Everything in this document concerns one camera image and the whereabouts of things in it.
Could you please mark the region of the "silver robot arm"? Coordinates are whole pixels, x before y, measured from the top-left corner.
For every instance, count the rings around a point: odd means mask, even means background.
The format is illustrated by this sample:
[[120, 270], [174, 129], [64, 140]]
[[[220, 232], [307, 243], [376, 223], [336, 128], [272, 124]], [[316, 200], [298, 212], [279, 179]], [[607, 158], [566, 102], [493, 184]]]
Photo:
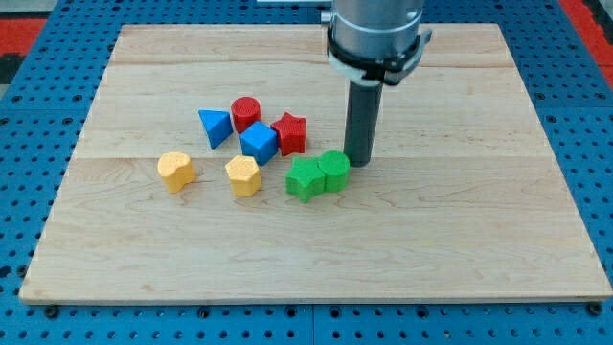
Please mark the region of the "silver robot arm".
[[419, 31], [422, 0], [333, 0], [327, 23], [329, 64], [349, 80], [344, 153], [353, 167], [372, 156], [382, 89], [419, 65], [432, 31]]

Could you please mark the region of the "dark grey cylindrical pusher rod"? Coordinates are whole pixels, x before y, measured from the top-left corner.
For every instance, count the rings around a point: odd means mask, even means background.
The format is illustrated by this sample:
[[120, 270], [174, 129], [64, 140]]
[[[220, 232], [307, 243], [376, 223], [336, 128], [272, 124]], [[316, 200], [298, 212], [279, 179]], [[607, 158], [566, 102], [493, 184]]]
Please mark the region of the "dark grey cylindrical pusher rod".
[[381, 84], [350, 82], [344, 153], [353, 167], [364, 167], [371, 160], [381, 94]]

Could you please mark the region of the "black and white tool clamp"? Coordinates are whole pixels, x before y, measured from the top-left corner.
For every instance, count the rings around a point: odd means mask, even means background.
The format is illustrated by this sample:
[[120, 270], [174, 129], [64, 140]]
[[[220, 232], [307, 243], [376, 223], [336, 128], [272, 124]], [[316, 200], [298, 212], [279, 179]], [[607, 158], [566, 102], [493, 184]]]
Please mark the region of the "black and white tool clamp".
[[426, 29], [416, 36], [406, 51], [395, 57], [370, 59], [353, 55], [341, 48], [333, 39], [333, 29], [328, 28], [329, 64], [341, 75], [361, 86], [374, 87], [382, 83], [395, 86], [418, 67], [432, 34], [431, 29]]

